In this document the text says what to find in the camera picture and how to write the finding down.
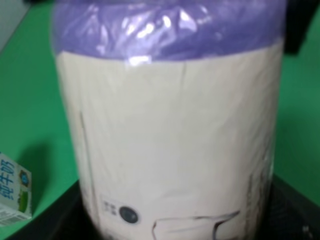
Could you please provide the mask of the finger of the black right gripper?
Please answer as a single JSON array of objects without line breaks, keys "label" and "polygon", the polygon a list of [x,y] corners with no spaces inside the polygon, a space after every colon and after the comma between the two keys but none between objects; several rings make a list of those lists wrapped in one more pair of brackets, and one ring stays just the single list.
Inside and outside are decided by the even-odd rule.
[{"label": "finger of the black right gripper", "polygon": [[288,0],[285,29],[285,54],[298,54],[316,14],[316,0]]}]

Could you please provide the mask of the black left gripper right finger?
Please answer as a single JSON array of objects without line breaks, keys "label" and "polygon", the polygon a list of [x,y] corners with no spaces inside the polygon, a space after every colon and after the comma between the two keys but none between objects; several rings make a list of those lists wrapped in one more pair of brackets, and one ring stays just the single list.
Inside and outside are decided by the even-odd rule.
[{"label": "black left gripper right finger", "polygon": [[259,230],[261,240],[318,240],[320,207],[284,180],[273,177]]}]

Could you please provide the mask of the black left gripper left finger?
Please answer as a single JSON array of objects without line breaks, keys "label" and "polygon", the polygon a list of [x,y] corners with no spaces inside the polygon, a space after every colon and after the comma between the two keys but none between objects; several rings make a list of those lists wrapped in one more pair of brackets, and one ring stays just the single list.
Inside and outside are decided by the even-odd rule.
[{"label": "black left gripper left finger", "polygon": [[102,240],[85,210],[80,183],[76,181],[40,215],[2,240]]}]

